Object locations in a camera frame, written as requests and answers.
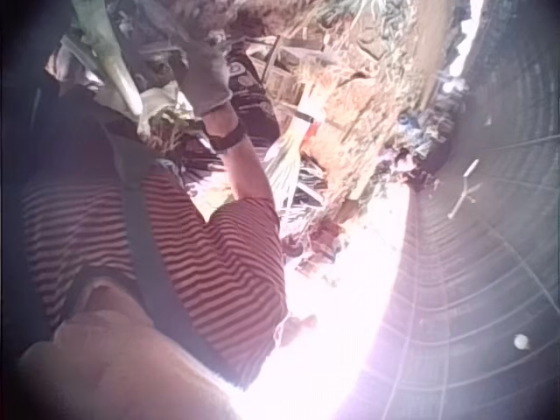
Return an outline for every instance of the small white ball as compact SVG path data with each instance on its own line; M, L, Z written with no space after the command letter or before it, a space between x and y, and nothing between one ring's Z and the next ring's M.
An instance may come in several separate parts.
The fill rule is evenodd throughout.
M517 334L515 336L514 344L519 350L530 350L529 339L526 335Z

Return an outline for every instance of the striped shirt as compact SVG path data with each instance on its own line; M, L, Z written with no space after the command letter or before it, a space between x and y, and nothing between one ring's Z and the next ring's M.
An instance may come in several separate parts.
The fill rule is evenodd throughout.
M242 199L205 222L163 169L152 170L143 190L154 239L194 328L249 385L288 316L273 203ZM115 181L36 177L26 188L24 220L31 276L53 330L82 269L119 270L135 281Z

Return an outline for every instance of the black wristband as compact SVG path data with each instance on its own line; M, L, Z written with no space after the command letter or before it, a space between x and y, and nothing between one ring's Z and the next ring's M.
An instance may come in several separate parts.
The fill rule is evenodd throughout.
M227 134L226 136L208 136L208 140L210 141L210 145L212 146L213 150L218 155L220 155L225 153L228 149L234 147L236 144L240 143L246 135L247 129L245 128L245 124L243 123L243 121L240 119L234 130L229 132L229 134Z

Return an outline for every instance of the tunnel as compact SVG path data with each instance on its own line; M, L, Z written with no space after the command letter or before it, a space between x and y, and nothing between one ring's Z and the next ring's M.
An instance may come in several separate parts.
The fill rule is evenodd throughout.
M559 63L557 2L486 1L442 184L412 193L391 299L339 418L560 418Z

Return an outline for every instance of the backpack strap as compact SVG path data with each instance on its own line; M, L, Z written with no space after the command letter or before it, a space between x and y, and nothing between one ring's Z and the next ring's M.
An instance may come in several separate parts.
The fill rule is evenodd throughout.
M142 180L156 163L157 155L144 144L128 138L110 134L108 138L122 184L122 204L136 281L148 315L161 333L175 340L207 368L226 381L241 385L233 369L195 331L151 232Z

